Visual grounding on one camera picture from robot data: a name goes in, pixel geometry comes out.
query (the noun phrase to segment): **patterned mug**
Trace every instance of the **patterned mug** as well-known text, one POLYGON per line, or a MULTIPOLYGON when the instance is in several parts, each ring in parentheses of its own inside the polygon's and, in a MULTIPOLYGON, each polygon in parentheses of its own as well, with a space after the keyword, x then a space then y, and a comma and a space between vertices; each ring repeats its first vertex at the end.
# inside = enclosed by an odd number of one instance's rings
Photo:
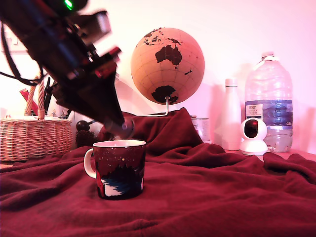
POLYGON ((146 142, 115 140, 97 142, 84 156, 86 173, 97 181, 98 195, 104 199, 127 199, 142 193, 146 142), (95 171, 91 167, 94 154, 95 171))

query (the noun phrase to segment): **white thermos bottle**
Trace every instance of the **white thermos bottle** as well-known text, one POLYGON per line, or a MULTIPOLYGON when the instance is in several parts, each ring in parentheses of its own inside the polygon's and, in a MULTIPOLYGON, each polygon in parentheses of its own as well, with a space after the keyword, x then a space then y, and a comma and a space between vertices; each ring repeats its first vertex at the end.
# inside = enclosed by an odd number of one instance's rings
POLYGON ((237 79, 225 80, 225 100, 222 112, 222 147, 225 150, 239 150, 241 143, 241 107, 237 79))

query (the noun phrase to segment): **white security camera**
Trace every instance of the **white security camera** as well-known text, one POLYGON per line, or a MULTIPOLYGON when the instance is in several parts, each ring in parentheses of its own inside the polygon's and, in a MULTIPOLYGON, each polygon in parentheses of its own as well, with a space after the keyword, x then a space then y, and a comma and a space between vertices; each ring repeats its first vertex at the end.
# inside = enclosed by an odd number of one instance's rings
POLYGON ((240 150, 243 154, 262 156, 268 151, 263 141, 267 135, 267 126, 261 119, 246 119, 241 124, 241 134, 244 141, 240 144, 240 150))

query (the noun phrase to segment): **green led light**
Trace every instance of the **green led light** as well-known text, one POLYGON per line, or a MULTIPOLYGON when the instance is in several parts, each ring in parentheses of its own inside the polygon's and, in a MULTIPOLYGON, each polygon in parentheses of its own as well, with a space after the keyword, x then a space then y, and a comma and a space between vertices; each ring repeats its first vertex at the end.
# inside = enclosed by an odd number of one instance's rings
POLYGON ((64 3, 69 10, 73 9, 73 3, 70 0, 64 0, 64 3))

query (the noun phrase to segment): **black cable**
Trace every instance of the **black cable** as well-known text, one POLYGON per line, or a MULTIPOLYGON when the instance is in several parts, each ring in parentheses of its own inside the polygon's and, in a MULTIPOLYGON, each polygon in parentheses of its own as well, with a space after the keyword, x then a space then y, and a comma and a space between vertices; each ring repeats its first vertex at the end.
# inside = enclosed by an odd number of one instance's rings
MULTIPOLYGON (((4 72, 0 72, 0 75, 3 75, 3 76, 8 77, 8 78, 12 78, 12 79, 17 79, 15 76, 9 75, 9 74, 4 73, 4 72)), ((40 79, 25 79, 25 78, 22 78, 22 79, 29 80, 29 81, 36 81, 36 82, 40 81, 40 79)))
POLYGON ((1 73, 1 74, 4 75, 4 76, 8 75, 10 78, 17 79, 17 80, 19 80, 20 82, 22 82, 25 85, 30 85, 30 86, 37 85, 37 82, 43 80, 43 78, 45 76, 43 74, 43 67, 42 67, 42 65, 39 65, 39 63, 38 63, 39 69, 40 69, 40 73, 41 73, 40 79, 27 80, 27 79, 21 78, 19 70, 17 69, 17 67, 16 67, 16 65, 15 65, 15 63, 14 63, 12 57, 11 57, 11 54, 10 54, 10 51, 9 51, 9 47, 8 47, 7 42, 6 42, 6 38, 5 38, 5 34, 4 34, 4 24, 3 24, 3 22, 1 20, 0 20, 0 22, 1 22, 1 41, 2 41, 2 45, 3 45, 4 53, 5 53, 5 56, 6 56, 6 60, 7 60, 9 66, 11 68, 11 71, 13 72, 15 77, 10 76, 8 74, 5 74, 5 75, 3 73, 1 73))

